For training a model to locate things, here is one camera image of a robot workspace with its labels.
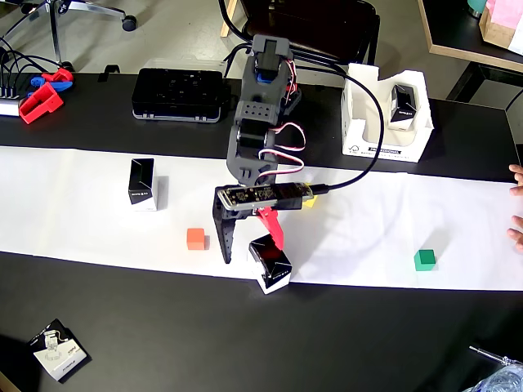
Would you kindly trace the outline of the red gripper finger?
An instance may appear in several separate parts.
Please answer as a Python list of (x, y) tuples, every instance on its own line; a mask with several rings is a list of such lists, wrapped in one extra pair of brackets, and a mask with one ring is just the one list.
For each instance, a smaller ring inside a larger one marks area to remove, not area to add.
[(268, 230), (275, 246), (282, 251), (284, 249), (284, 232), (278, 221), (278, 212), (271, 207), (258, 208), (257, 217)]

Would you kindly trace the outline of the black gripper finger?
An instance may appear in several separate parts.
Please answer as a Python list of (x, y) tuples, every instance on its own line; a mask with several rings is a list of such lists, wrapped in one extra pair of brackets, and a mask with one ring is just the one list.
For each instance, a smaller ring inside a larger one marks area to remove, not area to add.
[(226, 264), (231, 262), (236, 221), (237, 220), (214, 221), (221, 254)]

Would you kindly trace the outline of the person's bare hand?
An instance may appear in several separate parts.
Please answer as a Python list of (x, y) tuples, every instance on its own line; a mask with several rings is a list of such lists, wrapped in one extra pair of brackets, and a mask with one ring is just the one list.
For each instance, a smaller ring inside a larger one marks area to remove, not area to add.
[[(523, 181), (523, 168), (518, 164), (510, 164), (508, 167), (509, 171), (514, 175), (514, 179), (517, 183), (516, 186), (510, 188), (510, 194), (515, 197), (522, 197), (522, 181)], [(522, 217), (512, 216), (512, 223), (516, 226), (516, 229), (510, 228), (507, 230), (508, 237), (515, 242), (516, 250), (522, 252), (523, 249), (523, 233), (522, 233)]]

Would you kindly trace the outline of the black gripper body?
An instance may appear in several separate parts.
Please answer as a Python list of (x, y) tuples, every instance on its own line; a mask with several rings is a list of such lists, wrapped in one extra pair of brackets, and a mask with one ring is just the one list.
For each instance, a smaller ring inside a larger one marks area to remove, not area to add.
[(224, 207), (224, 204), (218, 197), (218, 191), (223, 190), (223, 187), (216, 187), (214, 191), (214, 199), (212, 205), (212, 217), (215, 221), (223, 220), (244, 220), (247, 217), (255, 216), (256, 212), (251, 210), (244, 211), (229, 211)]

